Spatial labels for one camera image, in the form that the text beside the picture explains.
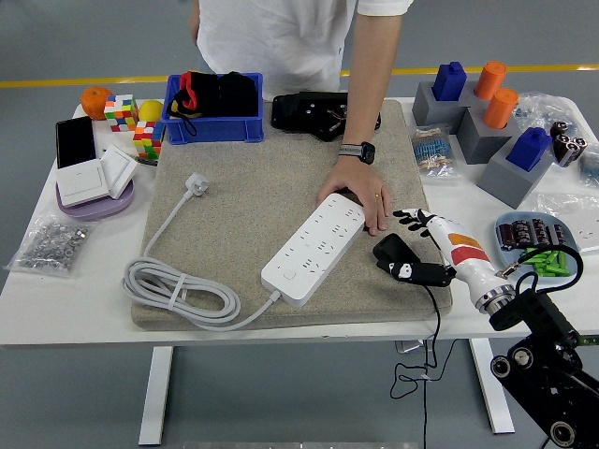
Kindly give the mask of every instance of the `power outlet socket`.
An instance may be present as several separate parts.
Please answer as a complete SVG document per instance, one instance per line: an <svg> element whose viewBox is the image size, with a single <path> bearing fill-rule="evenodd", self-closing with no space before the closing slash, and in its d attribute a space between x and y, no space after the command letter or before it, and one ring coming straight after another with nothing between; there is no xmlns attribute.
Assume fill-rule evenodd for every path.
<svg viewBox="0 0 599 449"><path fill-rule="evenodd" d="M262 268L262 285L303 306L364 228L363 208L331 194Z"/></svg>

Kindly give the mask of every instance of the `person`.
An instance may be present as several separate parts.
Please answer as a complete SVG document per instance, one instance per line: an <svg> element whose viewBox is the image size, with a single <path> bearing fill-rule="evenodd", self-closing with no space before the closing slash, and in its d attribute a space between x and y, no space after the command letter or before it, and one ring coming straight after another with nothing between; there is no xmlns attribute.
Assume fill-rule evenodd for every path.
<svg viewBox="0 0 599 449"><path fill-rule="evenodd" d="M413 0L194 0L192 38L215 73L260 72L266 100L336 92L357 8L343 144L371 142L395 63L402 15ZM349 189L372 236L387 229L392 196L373 168L340 155L317 195Z"/></svg>

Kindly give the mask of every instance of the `yellow ball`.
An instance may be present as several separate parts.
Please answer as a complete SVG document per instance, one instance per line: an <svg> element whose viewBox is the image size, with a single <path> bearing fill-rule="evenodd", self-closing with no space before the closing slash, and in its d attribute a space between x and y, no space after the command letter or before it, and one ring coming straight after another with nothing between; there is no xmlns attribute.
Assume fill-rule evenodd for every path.
<svg viewBox="0 0 599 449"><path fill-rule="evenodd" d="M162 112L162 103L158 100L146 100L139 107L139 119L144 122L158 122Z"/></svg>

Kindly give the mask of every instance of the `hand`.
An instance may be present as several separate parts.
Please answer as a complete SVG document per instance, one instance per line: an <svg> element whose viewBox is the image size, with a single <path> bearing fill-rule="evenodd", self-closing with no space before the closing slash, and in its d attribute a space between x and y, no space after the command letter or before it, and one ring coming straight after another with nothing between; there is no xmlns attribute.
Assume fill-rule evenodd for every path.
<svg viewBox="0 0 599 449"><path fill-rule="evenodd" d="M391 214L391 193L374 168L356 156L339 156L318 193L318 204L327 196L348 188L358 197L366 214L366 227L371 236L387 230L387 217Z"/></svg>

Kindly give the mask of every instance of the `plastic bag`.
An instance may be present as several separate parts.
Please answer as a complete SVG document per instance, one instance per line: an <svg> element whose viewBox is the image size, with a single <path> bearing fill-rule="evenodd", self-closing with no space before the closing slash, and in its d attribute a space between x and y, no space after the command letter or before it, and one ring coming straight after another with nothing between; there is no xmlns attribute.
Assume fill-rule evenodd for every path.
<svg viewBox="0 0 599 449"><path fill-rule="evenodd" d="M599 217L599 196L562 193L538 194L535 211L554 217L578 212L589 212Z"/></svg>
<svg viewBox="0 0 599 449"><path fill-rule="evenodd" d="M422 176L430 178L456 178L456 160L449 143L451 126L438 123L418 126L412 136L412 148Z"/></svg>
<svg viewBox="0 0 599 449"><path fill-rule="evenodd" d="M65 217L55 210L44 211L5 269L69 277L96 225Z"/></svg>
<svg viewBox="0 0 599 449"><path fill-rule="evenodd" d="M588 148L580 157L580 182L599 189L599 146Z"/></svg>
<svg viewBox="0 0 599 449"><path fill-rule="evenodd" d="M574 112L570 109L563 98L538 92L519 94L519 101L514 108L514 119L521 130L529 127L541 127L549 134L551 126L555 122L565 122L568 130L565 133L569 137L589 136L583 127L577 123Z"/></svg>

